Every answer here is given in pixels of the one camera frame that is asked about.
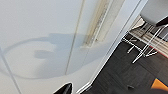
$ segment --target white surface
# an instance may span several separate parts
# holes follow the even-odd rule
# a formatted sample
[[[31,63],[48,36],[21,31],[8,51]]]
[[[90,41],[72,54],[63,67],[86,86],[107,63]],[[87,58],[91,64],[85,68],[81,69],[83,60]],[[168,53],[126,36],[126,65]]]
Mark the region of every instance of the white surface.
[[[126,22],[129,22],[129,25],[127,25],[127,28],[122,32],[125,34],[126,30],[131,26],[131,23],[133,23],[133,20],[129,21],[129,17],[131,16],[132,12],[134,11],[135,7],[139,3],[140,0],[126,0],[124,2],[124,5],[119,12],[116,20],[114,21],[113,25],[111,26],[110,32],[107,34],[107,37],[102,43],[95,43],[93,47],[91,48],[79,48],[78,46],[82,45],[83,40],[79,35],[76,37],[75,46],[78,48],[73,49],[73,54],[71,56],[71,61],[68,67],[67,77],[65,80],[66,82],[72,82],[73,83],[73,94],[76,94],[78,90],[81,90],[80,88],[83,88],[82,86],[85,86],[88,83],[92,83],[103,65],[106,63],[107,59],[103,59],[104,57],[107,57],[106,54],[108,54],[108,51],[113,43],[116,45],[113,45],[112,49],[116,48],[118,41],[116,43],[116,39],[118,39],[118,36],[121,35],[121,31],[126,25]],[[136,16],[140,13],[140,9],[136,11],[136,15],[133,16],[133,19],[136,18]],[[86,31],[83,29],[79,30],[78,34],[85,34]]]
[[[1,0],[0,46],[22,94],[52,94],[63,85],[81,3]]]
[[[129,21],[120,33],[138,1],[126,0],[105,40],[86,48],[83,45],[98,0],[85,0],[79,25],[82,0],[2,0],[0,46],[22,94],[52,94],[67,82],[73,83],[75,94],[87,83],[92,83],[108,59],[103,58],[111,45],[115,43],[110,53],[121,39],[118,36],[133,22]],[[76,26],[77,35],[66,71]],[[1,66],[0,69],[3,81],[0,83],[6,83],[12,91],[4,94],[15,94],[11,79],[5,76],[8,75],[6,68]]]

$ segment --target gray floor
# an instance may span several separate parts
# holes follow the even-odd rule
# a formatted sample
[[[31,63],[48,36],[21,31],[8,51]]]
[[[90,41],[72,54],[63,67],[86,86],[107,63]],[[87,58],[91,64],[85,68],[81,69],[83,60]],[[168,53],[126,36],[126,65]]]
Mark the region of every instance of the gray floor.
[[[122,42],[102,69],[92,88],[82,94],[118,94],[116,90],[128,91],[127,85],[135,89],[150,89],[155,78],[168,85],[168,59],[157,53],[150,57],[142,57],[131,64],[138,54],[136,49],[127,54],[131,47]]]

